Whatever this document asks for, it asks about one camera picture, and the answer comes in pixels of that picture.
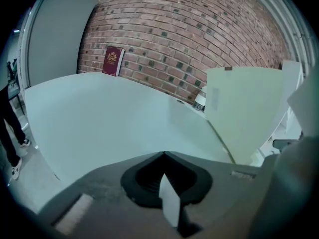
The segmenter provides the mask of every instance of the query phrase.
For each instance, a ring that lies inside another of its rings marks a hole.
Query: dark brick
[[[178,62],[178,63],[176,64],[176,67],[177,67],[177,68],[182,68],[182,67],[183,67],[183,63]]]
[[[196,80],[196,81],[195,81],[195,85],[199,87],[199,86],[200,86],[200,81],[199,81],[199,80]]]

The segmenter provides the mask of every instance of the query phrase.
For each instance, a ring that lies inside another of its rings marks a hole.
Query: white table
[[[122,77],[57,78],[27,89],[25,103],[35,141],[66,185],[100,166],[165,150],[231,162],[205,118]]]

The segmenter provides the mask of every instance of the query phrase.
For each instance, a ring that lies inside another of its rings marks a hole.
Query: white sneaker
[[[16,180],[18,179],[19,175],[20,175],[20,167],[22,165],[22,158],[20,158],[18,165],[16,165],[15,167],[12,167],[12,179]]]
[[[23,143],[20,144],[20,147],[21,147],[21,148],[23,148],[23,147],[29,147],[30,144],[31,144],[31,141],[30,141],[28,138],[26,138],[26,139],[23,140]]]

